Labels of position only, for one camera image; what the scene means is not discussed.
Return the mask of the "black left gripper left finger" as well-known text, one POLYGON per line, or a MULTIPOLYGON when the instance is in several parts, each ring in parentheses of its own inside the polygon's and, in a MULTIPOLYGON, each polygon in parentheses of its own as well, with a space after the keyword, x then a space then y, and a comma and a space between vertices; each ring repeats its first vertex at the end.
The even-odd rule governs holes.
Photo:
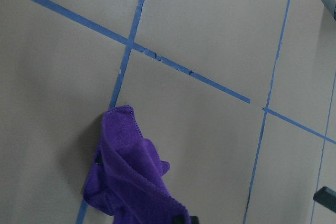
POLYGON ((175 216, 173 217, 172 224, 199 224, 199 218, 197 216, 189 216, 185 218, 184 216, 175 216))

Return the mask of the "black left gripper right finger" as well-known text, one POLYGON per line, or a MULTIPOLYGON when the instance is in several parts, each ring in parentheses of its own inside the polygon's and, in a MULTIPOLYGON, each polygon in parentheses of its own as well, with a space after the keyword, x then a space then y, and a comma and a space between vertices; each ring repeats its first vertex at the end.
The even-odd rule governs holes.
POLYGON ((335 210, 336 194, 335 191, 327 186, 319 189, 313 196, 313 200, 329 210, 335 210))

